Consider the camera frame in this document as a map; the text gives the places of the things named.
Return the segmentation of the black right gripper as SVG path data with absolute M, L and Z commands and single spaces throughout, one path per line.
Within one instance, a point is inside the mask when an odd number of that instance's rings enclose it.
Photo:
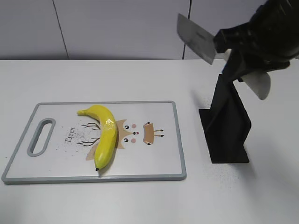
M 233 82 L 244 57 L 249 71 L 270 72 L 289 67 L 299 55 L 299 2 L 268 0 L 251 19 L 232 28 L 220 29 L 213 38 L 217 53 L 231 53 L 222 70 L 225 82 Z

